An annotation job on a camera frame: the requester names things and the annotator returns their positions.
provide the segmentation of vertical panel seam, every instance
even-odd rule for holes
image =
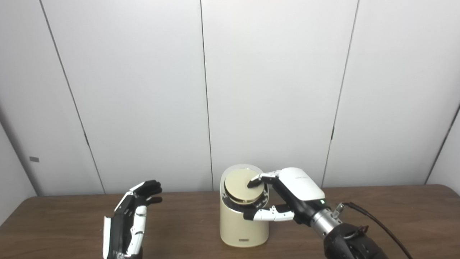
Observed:
[[[446,136],[444,137],[444,140],[443,140],[443,142],[441,143],[441,146],[439,147],[439,151],[438,151],[437,154],[436,154],[436,157],[435,157],[435,159],[434,159],[434,161],[433,161],[433,165],[431,166],[430,172],[428,173],[428,175],[427,175],[427,177],[426,177],[426,180],[425,180],[425,183],[424,183],[424,184],[427,184],[427,183],[428,183],[428,179],[430,179],[430,176],[431,176],[431,173],[433,172],[434,166],[436,165],[436,162],[437,162],[439,156],[441,155],[441,152],[442,152],[442,150],[443,150],[443,148],[444,148],[444,145],[446,144],[446,140],[447,140],[447,138],[449,137],[450,130],[452,129],[452,126],[454,125],[455,120],[456,120],[457,117],[458,117],[459,110],[460,110],[460,105],[457,107],[457,111],[455,112],[454,118],[452,119],[452,121],[451,121],[451,123],[450,123],[450,126],[449,126],[449,129],[447,130]]]
[[[347,51],[346,59],[345,59],[344,73],[342,75],[342,83],[340,84],[339,98],[337,99],[337,106],[335,108],[334,123],[332,124],[333,130],[335,129],[335,122],[337,121],[337,113],[339,111],[340,97],[342,96],[342,88],[344,86],[345,73],[346,73],[346,68],[348,65],[348,57],[350,56],[351,42],[353,41],[353,34],[355,32],[356,18],[358,17],[359,2],[360,0],[358,0],[358,2],[356,3],[355,17],[353,19],[353,27],[351,28],[350,42],[348,43],[348,51]],[[324,179],[326,178],[326,169],[328,168],[329,152],[331,151],[331,144],[332,144],[332,138],[329,142],[328,154],[326,156],[326,163],[324,165],[324,173],[322,175],[321,188],[323,187]]]
[[[207,135],[209,137],[209,162],[211,164],[211,185],[214,191],[214,174],[213,174],[213,154],[211,149],[211,127],[209,126],[209,102],[207,96],[207,76],[206,76],[206,54],[204,48],[204,29],[203,29],[203,7],[200,0],[200,16],[201,16],[201,40],[203,42],[203,65],[204,65],[204,84],[206,89],[206,114],[207,114]]]
[[[56,40],[54,39],[54,34],[53,34],[52,30],[51,30],[51,26],[50,26],[50,23],[48,21],[48,16],[46,15],[45,7],[43,6],[42,0],[39,0],[39,2],[40,2],[41,10],[43,11],[43,15],[45,16],[46,25],[48,26],[48,30],[50,32],[51,39],[52,39],[53,44],[54,44],[54,49],[56,50],[57,58],[59,59],[59,63],[61,65],[62,72],[64,74],[64,78],[65,78],[65,81],[67,83],[67,87],[68,87],[69,92],[70,92],[70,96],[72,97],[72,101],[74,102],[75,110],[77,111],[77,116],[78,116],[78,119],[80,121],[81,129],[83,130],[84,136],[86,136],[85,127],[83,126],[83,122],[81,121],[80,112],[78,111],[77,103],[75,102],[74,93],[72,92],[72,88],[70,87],[69,79],[67,78],[67,73],[65,72],[64,65],[63,65],[62,59],[61,59],[61,55],[59,54],[58,46],[56,44]],[[89,152],[90,152],[91,157],[92,157],[92,161],[94,163],[94,167],[96,168],[96,172],[97,172],[98,177],[99,177],[99,181],[101,183],[102,191],[104,192],[104,194],[106,194],[104,184],[102,183],[101,175],[99,174],[98,166],[96,165],[96,160],[94,159],[94,155],[93,155],[92,150],[91,150],[91,146],[90,146],[89,142],[87,142],[87,144],[88,144]]]

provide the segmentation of robotic hand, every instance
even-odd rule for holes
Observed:
[[[246,220],[284,221],[294,219],[315,230],[324,240],[328,259],[388,259],[382,249],[366,236],[368,226],[356,227],[338,218],[343,204],[332,212],[326,205],[324,192],[299,168],[261,173],[251,179],[248,188],[261,183],[271,184],[286,202],[271,208],[246,211]]]
[[[140,183],[123,196],[112,218],[104,217],[104,259],[142,258],[147,206],[160,203],[161,197],[152,196],[161,192],[155,180]]]

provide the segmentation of small gray tag on wall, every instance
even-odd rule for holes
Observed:
[[[37,163],[40,162],[40,158],[38,158],[38,157],[29,157],[29,160],[30,160],[31,162],[37,162]]]

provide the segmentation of metal connector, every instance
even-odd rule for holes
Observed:
[[[345,205],[343,205],[343,203],[340,202],[337,208],[335,208],[335,211],[332,213],[332,217],[337,219],[339,215],[342,213],[342,211],[344,211],[344,209]]]

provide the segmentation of cylindrical base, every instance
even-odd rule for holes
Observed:
[[[268,239],[268,222],[245,220],[220,199],[220,238],[233,247],[258,246]]]

